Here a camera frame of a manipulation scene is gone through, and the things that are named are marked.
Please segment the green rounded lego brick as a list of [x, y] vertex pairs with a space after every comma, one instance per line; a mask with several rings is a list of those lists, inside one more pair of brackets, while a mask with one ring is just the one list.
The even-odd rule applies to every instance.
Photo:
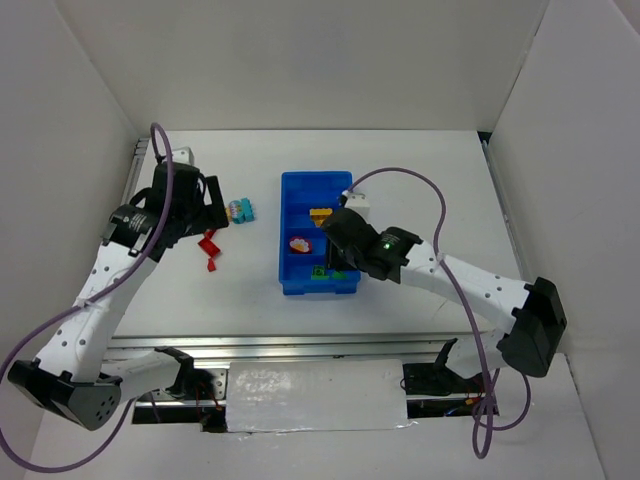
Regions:
[[327, 274], [325, 268], [321, 265], [314, 265], [312, 267], [311, 279], [312, 280], [324, 280], [328, 279], [329, 275]]

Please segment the red sloped lego piece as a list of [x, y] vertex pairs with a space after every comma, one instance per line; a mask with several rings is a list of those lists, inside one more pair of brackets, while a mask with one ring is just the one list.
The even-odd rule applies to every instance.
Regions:
[[215, 259], [220, 253], [220, 248], [213, 242], [215, 230], [206, 230], [203, 238], [198, 241], [199, 248], [208, 255], [210, 259]]

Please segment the yellow lego brick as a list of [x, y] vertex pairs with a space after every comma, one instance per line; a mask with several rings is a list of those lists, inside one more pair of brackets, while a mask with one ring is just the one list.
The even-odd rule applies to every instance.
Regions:
[[311, 208], [309, 210], [309, 217], [314, 226], [320, 228], [332, 213], [332, 208]]

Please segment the red flower lego brick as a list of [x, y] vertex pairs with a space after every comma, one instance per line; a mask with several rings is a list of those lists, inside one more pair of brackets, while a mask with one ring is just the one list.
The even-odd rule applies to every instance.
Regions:
[[289, 239], [288, 245], [289, 251], [296, 255], [311, 254], [313, 251], [312, 242], [305, 237], [293, 236]]

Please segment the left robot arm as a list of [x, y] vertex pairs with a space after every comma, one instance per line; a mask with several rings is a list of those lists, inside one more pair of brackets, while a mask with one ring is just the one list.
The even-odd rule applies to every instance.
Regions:
[[190, 148], [159, 160], [150, 187], [111, 215], [98, 254], [73, 309], [31, 360], [15, 360], [8, 380], [35, 405], [89, 431], [126, 401], [160, 389], [182, 399], [211, 394], [215, 380], [193, 358], [161, 346], [107, 363], [108, 344], [143, 282], [180, 239], [228, 225], [216, 177], [204, 176]]

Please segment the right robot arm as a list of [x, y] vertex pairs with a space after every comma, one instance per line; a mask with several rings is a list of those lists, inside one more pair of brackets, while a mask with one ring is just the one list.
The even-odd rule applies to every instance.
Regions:
[[321, 229], [349, 266], [380, 281], [426, 290], [482, 317], [492, 330], [445, 343], [435, 362], [421, 367], [407, 386], [445, 396], [484, 370], [510, 367], [534, 378], [548, 374], [567, 327], [557, 286], [539, 277], [510, 279], [436, 251], [418, 235], [389, 227], [377, 232], [356, 211], [341, 208]]

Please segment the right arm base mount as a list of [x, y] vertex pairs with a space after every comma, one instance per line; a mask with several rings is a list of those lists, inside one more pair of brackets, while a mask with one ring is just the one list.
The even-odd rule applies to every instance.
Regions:
[[485, 397], [480, 374], [461, 379], [434, 363], [405, 363], [400, 387], [409, 419], [467, 417]]

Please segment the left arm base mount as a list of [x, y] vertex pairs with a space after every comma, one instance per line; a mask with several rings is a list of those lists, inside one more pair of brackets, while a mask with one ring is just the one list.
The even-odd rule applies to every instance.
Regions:
[[134, 425], [197, 426], [207, 433], [226, 433], [228, 368], [207, 369], [209, 377], [190, 392], [175, 396], [156, 389], [141, 396], [133, 407]]

